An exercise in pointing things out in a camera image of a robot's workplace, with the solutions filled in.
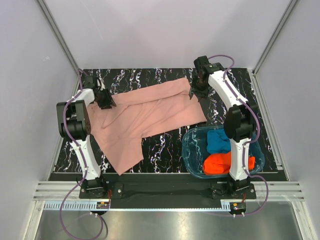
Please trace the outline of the pink t shirt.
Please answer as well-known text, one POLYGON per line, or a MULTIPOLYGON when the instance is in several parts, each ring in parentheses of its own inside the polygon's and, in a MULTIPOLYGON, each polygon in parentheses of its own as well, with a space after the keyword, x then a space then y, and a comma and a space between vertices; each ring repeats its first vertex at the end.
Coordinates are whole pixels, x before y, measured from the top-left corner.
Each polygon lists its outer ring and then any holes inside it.
POLYGON ((206 122, 187 78, 166 81, 112 96, 116 103, 87 107, 91 134, 118 175, 143 160, 142 139, 206 122))

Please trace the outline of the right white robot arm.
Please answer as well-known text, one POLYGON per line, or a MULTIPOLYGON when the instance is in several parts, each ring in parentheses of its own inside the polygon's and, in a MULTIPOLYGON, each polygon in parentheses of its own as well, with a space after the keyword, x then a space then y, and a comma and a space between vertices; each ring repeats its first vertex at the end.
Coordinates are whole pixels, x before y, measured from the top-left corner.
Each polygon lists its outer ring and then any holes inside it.
POLYGON ((194 61, 196 74, 192 79, 189 97, 206 98, 213 88, 227 108, 223 123, 226 136, 230 139, 231 165, 226 189, 232 198, 239 198, 250 187, 249 146, 259 130, 258 119, 249 101, 240 94, 230 81, 227 71, 220 63, 210 63, 207 56, 194 61))

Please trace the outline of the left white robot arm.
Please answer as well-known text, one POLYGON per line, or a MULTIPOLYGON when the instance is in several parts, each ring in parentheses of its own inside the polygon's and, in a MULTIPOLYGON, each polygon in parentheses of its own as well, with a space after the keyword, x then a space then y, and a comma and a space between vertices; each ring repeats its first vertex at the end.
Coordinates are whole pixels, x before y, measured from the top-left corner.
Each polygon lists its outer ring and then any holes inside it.
POLYGON ((87 107, 96 103, 100 109, 105 110, 115 107, 116 103, 97 76, 83 75, 81 82, 83 89, 78 90, 70 100, 56 104, 58 131, 75 151, 83 181, 95 181, 90 192, 97 198, 103 198, 108 193, 108 186, 98 180, 101 170, 91 147, 91 122, 87 107))

